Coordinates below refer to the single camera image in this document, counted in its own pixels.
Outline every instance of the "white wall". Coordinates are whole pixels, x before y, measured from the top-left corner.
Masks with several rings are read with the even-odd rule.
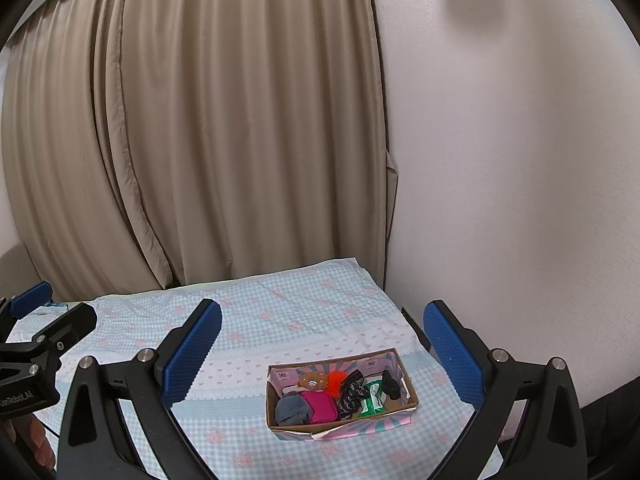
[[[4,76],[9,61],[9,49],[0,51],[0,127],[2,120],[2,96],[4,94]],[[4,179],[4,165],[2,163],[2,142],[0,142],[0,254],[4,254],[20,241],[18,231],[15,229],[14,217],[9,206],[9,197],[6,192],[6,180]]]
[[[640,47],[609,0],[375,0],[399,189],[387,291],[564,357],[583,404],[640,375]]]

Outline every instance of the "mattress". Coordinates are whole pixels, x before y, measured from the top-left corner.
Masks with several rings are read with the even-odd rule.
[[[424,350],[391,300],[355,259],[90,303],[95,331],[63,356],[56,385],[62,400],[38,412],[60,430],[64,400],[78,360],[107,363],[155,347],[202,298],[223,311],[220,336],[183,402],[172,412],[221,479],[425,480],[473,413],[443,368]],[[12,340],[28,340],[59,312],[39,309],[21,320]],[[266,427],[269,364],[322,360],[395,347],[420,399],[412,423],[329,442],[283,442]],[[123,411],[147,471],[164,478],[130,402]],[[55,437],[50,436],[55,446]],[[481,478],[498,471],[497,449]]]

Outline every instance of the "orange pom-pom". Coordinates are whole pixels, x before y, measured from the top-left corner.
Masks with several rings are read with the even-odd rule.
[[[324,392],[334,399],[340,399],[340,385],[347,377],[348,374],[340,370],[329,372],[329,381]]]

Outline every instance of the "gray plush toy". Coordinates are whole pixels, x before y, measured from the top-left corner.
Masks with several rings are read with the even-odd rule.
[[[298,392],[289,392],[276,404],[278,426],[298,426],[308,424],[314,410]]]

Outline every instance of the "beige curtain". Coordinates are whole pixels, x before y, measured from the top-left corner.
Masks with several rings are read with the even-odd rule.
[[[370,0],[50,0],[2,114],[18,231],[60,298],[346,256],[382,283]]]

